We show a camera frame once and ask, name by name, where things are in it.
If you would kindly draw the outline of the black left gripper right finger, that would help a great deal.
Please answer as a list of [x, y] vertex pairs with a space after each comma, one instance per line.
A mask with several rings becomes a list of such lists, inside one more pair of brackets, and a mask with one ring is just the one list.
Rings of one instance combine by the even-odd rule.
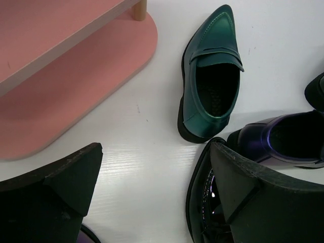
[[323, 185], [211, 145], [211, 164], [234, 242], [323, 242]]

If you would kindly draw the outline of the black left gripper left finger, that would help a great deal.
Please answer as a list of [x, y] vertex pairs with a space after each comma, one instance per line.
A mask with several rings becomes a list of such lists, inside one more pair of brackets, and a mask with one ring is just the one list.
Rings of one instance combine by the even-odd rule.
[[1, 182], [1, 242], [77, 242], [102, 163], [91, 143]]

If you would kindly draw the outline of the purple loafer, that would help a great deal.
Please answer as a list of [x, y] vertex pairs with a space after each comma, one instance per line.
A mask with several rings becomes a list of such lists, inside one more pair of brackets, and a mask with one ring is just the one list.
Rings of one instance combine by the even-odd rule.
[[314, 110], [250, 123], [232, 132], [226, 144], [257, 163], [323, 168], [323, 113]]
[[101, 243], [100, 239], [96, 236], [96, 234], [84, 224], [81, 225], [77, 242]]

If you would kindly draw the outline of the glossy black loafer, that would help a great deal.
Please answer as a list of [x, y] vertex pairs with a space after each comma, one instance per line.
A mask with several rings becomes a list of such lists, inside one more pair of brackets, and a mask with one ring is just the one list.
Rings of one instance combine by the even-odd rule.
[[211, 165], [210, 148], [214, 142], [225, 144], [220, 137], [206, 144], [194, 168], [186, 196], [186, 221], [194, 243], [234, 242], [224, 218]]

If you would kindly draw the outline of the green loafer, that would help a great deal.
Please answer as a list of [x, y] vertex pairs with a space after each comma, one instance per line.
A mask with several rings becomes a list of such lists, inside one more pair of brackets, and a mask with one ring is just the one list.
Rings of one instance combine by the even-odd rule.
[[318, 75], [305, 88], [304, 95], [307, 102], [317, 111], [324, 112], [323, 76]]
[[228, 125], [244, 71], [229, 5], [217, 8], [194, 33], [181, 68], [178, 131], [188, 142], [204, 143]]

